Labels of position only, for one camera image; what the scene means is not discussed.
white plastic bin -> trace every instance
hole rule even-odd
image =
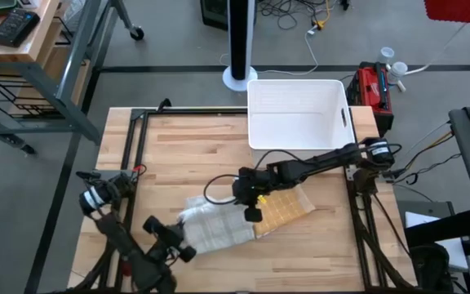
[[[344,85],[338,80],[253,80],[248,83],[248,136],[256,164],[270,149],[302,159],[355,141]],[[272,152],[261,163],[291,156]]]

butcher block tabletop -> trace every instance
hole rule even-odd
[[[370,107],[354,106],[351,110],[358,140],[378,136]],[[130,112],[130,108],[109,110],[96,169],[120,169]],[[136,128],[135,138],[140,123]],[[134,141],[129,168],[133,168],[136,146]],[[173,224],[184,209],[185,199],[201,195],[209,179],[237,173],[239,167],[252,167],[246,115],[151,117],[143,164],[148,170],[140,177],[131,233],[147,250],[155,242],[142,229],[148,216]],[[231,183],[232,179],[219,179],[210,186],[208,194],[227,197],[231,195]],[[392,186],[382,183],[377,186],[379,199],[405,240]],[[302,189],[315,211],[258,240],[196,256],[187,264],[177,261],[171,267],[177,278],[176,291],[363,291],[343,168],[311,176]],[[398,244],[375,201],[372,207],[382,250],[401,275],[416,284],[410,258]],[[105,244],[105,236],[98,232],[93,221],[84,218],[69,287],[82,281]],[[371,277],[378,284],[372,255],[366,250]],[[110,275],[110,285],[114,277]],[[123,290],[130,291],[128,278],[123,281]]]

gray floor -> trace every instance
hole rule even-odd
[[[335,8],[326,28],[312,38],[321,65],[357,65],[374,60],[382,46],[395,49],[397,60],[425,64],[459,27],[456,23],[429,20],[421,1],[354,1],[353,5],[348,12]],[[126,6],[133,21],[144,28],[146,42],[133,43],[122,24],[117,23],[106,65],[218,65],[220,56],[228,51],[226,33],[202,24],[198,0],[129,0]],[[313,63],[304,43],[308,17],[300,13],[295,17],[299,25],[283,31],[275,18],[259,16],[253,64]],[[437,64],[470,64],[470,25]],[[265,73],[260,77],[341,78],[346,74],[350,73],[312,73],[304,77]],[[470,105],[470,72],[421,73],[404,78],[404,83],[406,93],[391,91],[396,118],[388,139],[406,148],[443,123],[449,109]],[[164,98],[170,98],[174,105],[246,103],[245,94],[224,87],[220,73],[104,73],[89,117],[102,130],[109,107],[156,106]],[[15,125],[3,114],[0,119]],[[420,148],[445,131],[444,127]],[[36,158],[25,158],[0,144],[0,293],[24,289],[70,135],[23,137],[39,152]],[[98,147],[82,139],[73,170],[91,169],[97,151]],[[423,155],[415,168],[441,161],[457,151],[456,144],[448,142]],[[433,199],[452,201],[457,212],[470,209],[470,184],[461,159],[422,176],[414,187]],[[77,204],[82,189],[79,180],[70,180],[41,282],[42,292],[60,290],[68,279],[82,219]],[[399,199],[419,199],[403,189],[396,192]]]

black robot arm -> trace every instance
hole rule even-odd
[[[357,175],[364,181],[369,181],[374,179],[372,175],[389,169],[393,163],[394,158],[385,139],[367,138],[360,144],[347,144],[341,149],[306,160],[291,159],[270,163],[264,170],[242,167],[232,184],[232,191],[236,204],[248,206],[244,211],[246,220],[259,222],[262,221],[262,214],[255,206],[260,195],[291,189],[309,176],[348,165],[361,168]]]

